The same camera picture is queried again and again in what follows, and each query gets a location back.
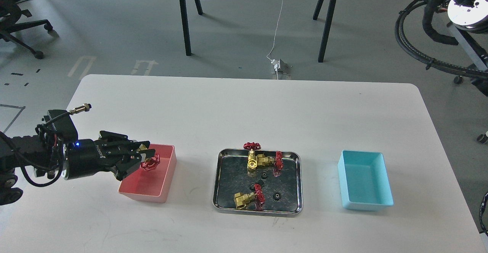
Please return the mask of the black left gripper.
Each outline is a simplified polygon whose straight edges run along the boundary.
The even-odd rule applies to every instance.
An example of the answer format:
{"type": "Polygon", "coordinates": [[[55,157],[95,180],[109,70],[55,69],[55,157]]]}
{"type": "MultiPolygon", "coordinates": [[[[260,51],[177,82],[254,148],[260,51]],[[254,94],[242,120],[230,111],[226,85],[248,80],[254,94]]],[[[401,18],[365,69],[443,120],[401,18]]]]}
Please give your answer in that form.
{"type": "Polygon", "coordinates": [[[68,144],[61,176],[65,180],[112,172],[117,180],[140,169],[141,158],[148,157],[150,141],[128,140],[127,135],[100,131],[97,140],[80,139],[68,144]]]}

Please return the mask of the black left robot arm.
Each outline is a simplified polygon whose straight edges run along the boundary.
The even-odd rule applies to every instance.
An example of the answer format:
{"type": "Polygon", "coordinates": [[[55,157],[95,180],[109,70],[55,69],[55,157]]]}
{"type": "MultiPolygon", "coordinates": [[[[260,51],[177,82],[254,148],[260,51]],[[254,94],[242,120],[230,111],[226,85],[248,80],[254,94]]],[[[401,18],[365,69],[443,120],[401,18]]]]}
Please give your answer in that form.
{"type": "Polygon", "coordinates": [[[16,168],[31,185],[46,187],[60,177],[71,180],[112,172],[117,180],[124,180],[139,168],[157,167],[160,159],[149,141],[138,142],[103,130],[97,140],[80,140],[71,116],[90,109],[85,103],[68,111],[49,110],[43,123],[35,127],[35,136],[9,138],[1,133],[1,205],[12,204],[23,195],[23,190],[14,186],[16,168]]]}

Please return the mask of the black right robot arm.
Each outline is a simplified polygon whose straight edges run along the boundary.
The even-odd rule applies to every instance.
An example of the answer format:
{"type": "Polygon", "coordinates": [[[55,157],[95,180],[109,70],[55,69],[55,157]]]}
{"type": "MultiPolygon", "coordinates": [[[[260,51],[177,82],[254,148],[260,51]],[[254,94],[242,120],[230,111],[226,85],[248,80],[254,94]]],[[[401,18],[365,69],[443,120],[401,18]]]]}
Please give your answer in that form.
{"type": "Polygon", "coordinates": [[[472,37],[473,34],[486,34],[488,31],[487,0],[414,0],[400,11],[395,23],[395,37],[399,46],[411,57],[426,65],[455,75],[454,83],[462,83],[464,77],[487,95],[487,51],[472,37]],[[411,44],[404,32],[405,18],[416,8],[425,6],[422,28],[434,42],[445,45],[460,45],[472,60],[468,67],[458,66],[430,57],[411,44]],[[446,12],[449,21],[446,25],[450,35],[444,35],[432,25],[435,13],[446,12]]]}

